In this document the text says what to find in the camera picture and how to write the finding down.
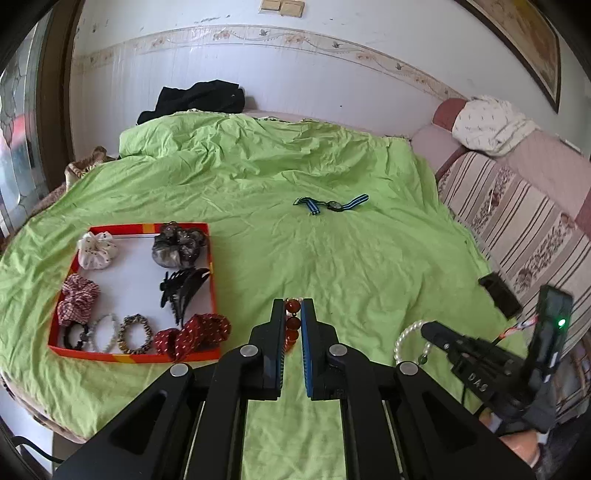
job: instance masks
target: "watch face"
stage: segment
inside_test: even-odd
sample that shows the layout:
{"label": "watch face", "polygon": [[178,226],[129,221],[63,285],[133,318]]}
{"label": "watch face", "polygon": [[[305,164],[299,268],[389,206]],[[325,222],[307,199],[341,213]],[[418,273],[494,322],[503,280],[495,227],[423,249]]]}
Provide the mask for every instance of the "watch face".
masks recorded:
{"label": "watch face", "polygon": [[329,203],[327,203],[327,206],[331,210],[342,210],[343,209],[343,206],[339,202],[329,202]]}

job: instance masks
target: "black device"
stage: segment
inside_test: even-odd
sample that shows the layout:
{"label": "black device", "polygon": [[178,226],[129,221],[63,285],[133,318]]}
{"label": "black device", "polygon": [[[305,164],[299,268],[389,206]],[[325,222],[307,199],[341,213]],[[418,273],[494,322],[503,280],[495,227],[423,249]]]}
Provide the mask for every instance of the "black device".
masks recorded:
{"label": "black device", "polygon": [[507,319],[517,317],[523,312],[521,303],[519,303],[515,294],[498,273],[493,272],[488,274],[478,279],[478,283],[485,288],[491,296],[492,301],[495,302],[495,307],[497,307]]}
{"label": "black device", "polygon": [[[306,390],[339,400],[349,480],[533,479],[531,469],[412,362],[371,362],[301,305]],[[173,365],[55,480],[238,480],[248,400],[281,394],[284,301],[217,364]]]}
{"label": "black device", "polygon": [[573,298],[550,285],[540,288],[538,321],[525,360],[483,339],[466,337],[439,322],[423,325],[425,340],[447,353],[452,373],[501,419],[497,434],[534,429],[547,432],[556,422],[551,376],[566,340]]}

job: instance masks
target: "amber bead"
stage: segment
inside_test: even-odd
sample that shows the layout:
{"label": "amber bead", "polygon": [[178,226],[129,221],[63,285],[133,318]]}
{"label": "amber bead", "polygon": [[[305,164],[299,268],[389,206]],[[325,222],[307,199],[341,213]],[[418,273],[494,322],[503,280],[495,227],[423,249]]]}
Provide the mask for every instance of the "amber bead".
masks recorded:
{"label": "amber bead", "polygon": [[295,343],[295,342],[294,342],[294,343],[287,343],[287,342],[285,342],[285,343],[283,344],[283,351],[284,351],[285,353],[289,353],[289,352],[291,352],[292,348],[293,348],[295,345],[296,345],[296,343]]}
{"label": "amber bead", "polygon": [[285,328],[288,330],[299,330],[301,327],[301,321],[298,317],[290,317],[285,322]]}
{"label": "amber bead", "polygon": [[293,313],[296,314],[300,311],[301,309],[301,305],[300,302],[297,301],[296,299],[289,299],[287,300],[287,302],[285,302],[285,309],[289,312],[289,313]]}
{"label": "amber bead", "polygon": [[285,341],[289,343],[296,343],[297,339],[300,337],[300,334],[297,330],[286,330],[285,331]]}

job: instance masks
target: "green bed sheet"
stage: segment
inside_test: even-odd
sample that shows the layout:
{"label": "green bed sheet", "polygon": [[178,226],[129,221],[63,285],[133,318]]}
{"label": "green bed sheet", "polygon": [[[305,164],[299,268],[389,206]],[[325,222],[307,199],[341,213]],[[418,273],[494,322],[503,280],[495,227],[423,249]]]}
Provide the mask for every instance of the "green bed sheet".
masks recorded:
{"label": "green bed sheet", "polygon": [[[268,321],[274,298],[289,296],[313,298],[342,342],[384,364],[419,319],[489,339],[506,328],[476,282],[486,261],[402,138],[187,112],[127,130],[120,150],[122,160],[31,219],[0,261],[0,369],[79,436],[91,437],[169,366],[69,359],[47,347],[76,241],[92,225],[207,222],[218,309],[233,326],[225,351]],[[300,196],[344,203],[361,193],[370,200],[344,213],[293,206]],[[423,345],[409,338],[404,356],[415,359]],[[524,351],[518,336],[506,346]],[[430,355],[427,372],[458,397],[449,369],[441,352]],[[299,342],[280,400],[249,406],[243,478],[344,477],[339,404],[306,398]]]}

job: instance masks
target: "wallpaper border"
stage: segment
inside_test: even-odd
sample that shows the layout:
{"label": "wallpaper border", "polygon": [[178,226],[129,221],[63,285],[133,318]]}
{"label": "wallpaper border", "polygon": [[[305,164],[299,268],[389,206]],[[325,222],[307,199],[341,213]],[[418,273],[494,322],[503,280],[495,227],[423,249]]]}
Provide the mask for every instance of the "wallpaper border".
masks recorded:
{"label": "wallpaper border", "polygon": [[75,56],[72,60],[72,74],[87,73],[114,64],[116,61],[125,60],[129,56],[208,45],[289,48],[327,55],[376,70],[429,95],[433,95],[442,101],[448,98],[465,98],[459,92],[427,73],[372,48],[329,37],[328,35],[263,25],[196,26],[132,38],[103,50]]}

